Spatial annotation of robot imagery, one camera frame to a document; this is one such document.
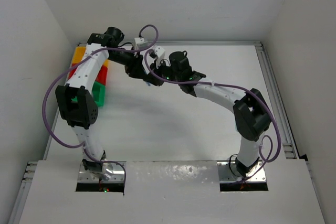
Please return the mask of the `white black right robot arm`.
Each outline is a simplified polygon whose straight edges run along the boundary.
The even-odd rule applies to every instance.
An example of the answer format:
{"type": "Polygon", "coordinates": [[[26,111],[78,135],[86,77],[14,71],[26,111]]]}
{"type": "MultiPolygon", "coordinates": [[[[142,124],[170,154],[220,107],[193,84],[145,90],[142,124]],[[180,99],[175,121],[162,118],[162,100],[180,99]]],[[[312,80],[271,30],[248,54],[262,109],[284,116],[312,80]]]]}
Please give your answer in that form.
{"type": "Polygon", "coordinates": [[[168,65],[157,49],[150,49],[145,55],[154,60],[147,68],[149,76],[159,85],[176,84],[184,93],[209,100],[234,115],[236,130],[241,135],[236,170],[239,177],[247,177],[262,158],[262,139],[273,121],[260,91],[212,82],[205,74],[192,69],[186,51],[171,53],[168,65]]]}

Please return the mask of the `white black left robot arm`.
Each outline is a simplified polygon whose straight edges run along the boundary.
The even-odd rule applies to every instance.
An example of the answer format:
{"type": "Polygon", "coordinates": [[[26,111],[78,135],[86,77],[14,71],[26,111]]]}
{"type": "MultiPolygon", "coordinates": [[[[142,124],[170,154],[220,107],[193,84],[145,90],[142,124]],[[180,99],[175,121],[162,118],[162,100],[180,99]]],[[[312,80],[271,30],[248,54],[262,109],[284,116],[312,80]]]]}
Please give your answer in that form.
{"type": "Polygon", "coordinates": [[[110,60],[125,66],[127,73],[134,78],[144,79],[147,76],[140,52],[148,48],[148,41],[137,36],[131,49],[126,50],[119,46],[123,39],[124,33],[115,27],[108,27],[103,34],[91,34],[81,64],[66,84],[55,90],[60,115],[72,128],[82,148],[82,165],[98,178],[105,177],[109,170],[105,150],[90,131],[99,113],[92,95],[99,71],[104,62],[110,60]]]}

